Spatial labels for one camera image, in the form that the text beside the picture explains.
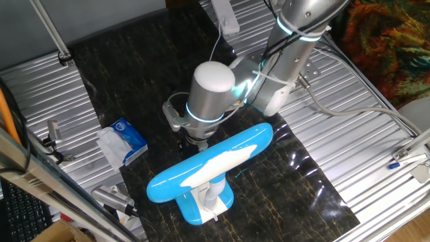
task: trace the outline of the metal grating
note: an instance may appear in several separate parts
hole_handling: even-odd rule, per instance
[[[82,188],[90,192],[99,184],[123,181],[96,143],[101,126],[76,67],[62,66],[54,53],[1,71],[0,77],[38,138],[48,136],[48,120],[58,121],[63,142],[57,149],[75,156],[60,166]]]
[[[241,31],[234,36],[224,35],[224,39],[233,47],[236,55],[243,56],[265,48],[275,19],[264,2],[262,0],[231,0],[230,4]],[[200,5],[218,26],[210,0],[201,0]]]
[[[210,0],[200,3],[217,26]],[[224,38],[236,54],[242,56],[265,48],[275,20],[264,3],[232,0],[231,5],[241,32]],[[312,90],[326,107],[343,111],[388,103],[367,79],[357,78],[339,61],[319,52],[313,52],[310,59],[321,72],[321,77],[311,83]],[[409,174],[413,164],[387,169],[393,160],[391,154],[411,141],[389,115],[368,112],[328,116],[319,111],[301,87],[291,92],[279,112],[361,222],[338,241],[361,241],[430,191],[429,183],[420,184]],[[374,240],[384,239],[429,206],[430,202],[379,231]]]

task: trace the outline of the colorful fabric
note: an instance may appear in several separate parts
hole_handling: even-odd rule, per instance
[[[343,52],[396,108],[430,95],[430,0],[352,0]]]

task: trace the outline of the blue box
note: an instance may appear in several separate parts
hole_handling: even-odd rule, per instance
[[[132,147],[132,150],[124,157],[124,160],[122,161],[123,164],[130,164],[139,155],[148,150],[148,143],[124,118],[120,118],[118,121],[112,124],[111,127]]]

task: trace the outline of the white tissue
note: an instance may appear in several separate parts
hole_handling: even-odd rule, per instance
[[[111,127],[97,132],[97,144],[103,151],[114,171],[123,166],[124,157],[132,150],[132,147],[123,140]]]

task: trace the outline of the black marble surface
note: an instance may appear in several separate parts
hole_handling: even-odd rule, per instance
[[[218,37],[198,3],[162,11],[114,28],[73,46],[75,60],[103,127],[127,119],[148,141],[149,150],[122,176],[150,241],[333,241],[358,225],[284,119],[240,110],[210,139],[218,143],[261,122],[275,132],[262,154],[227,173],[232,208],[201,226],[185,222],[175,201],[152,203],[148,182],[181,162],[162,103],[175,91],[188,91],[194,69],[208,60]],[[222,39],[214,60],[235,58]]]

